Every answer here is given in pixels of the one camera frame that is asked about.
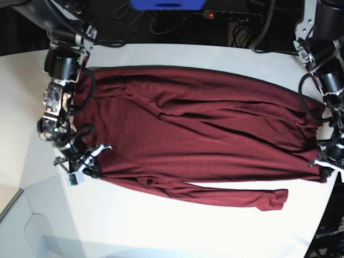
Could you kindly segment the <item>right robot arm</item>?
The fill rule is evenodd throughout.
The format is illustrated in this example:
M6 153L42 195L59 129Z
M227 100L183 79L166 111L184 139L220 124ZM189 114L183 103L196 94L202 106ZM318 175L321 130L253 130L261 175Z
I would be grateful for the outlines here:
M67 182L78 185L84 176L100 176L96 157L110 145L89 147L83 141L94 131L90 124L79 130L71 118L90 101L96 89L93 72L86 67L94 45L122 47L122 40L98 40L95 18L87 1L7 1L28 20L46 30L50 40L43 71L51 81L43 93L44 114L37 122L39 137L62 153L55 166L66 172Z

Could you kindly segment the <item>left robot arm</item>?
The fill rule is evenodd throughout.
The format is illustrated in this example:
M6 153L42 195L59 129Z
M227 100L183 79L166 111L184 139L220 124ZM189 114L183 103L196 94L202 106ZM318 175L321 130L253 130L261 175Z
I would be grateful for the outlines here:
M307 70L298 86L299 101L311 118L333 128L328 140L318 142L320 151L309 164L319 167L325 180L334 171L343 172L343 1L297 1L291 15L294 48ZM318 117L306 105L302 87L308 78L321 93L330 117Z

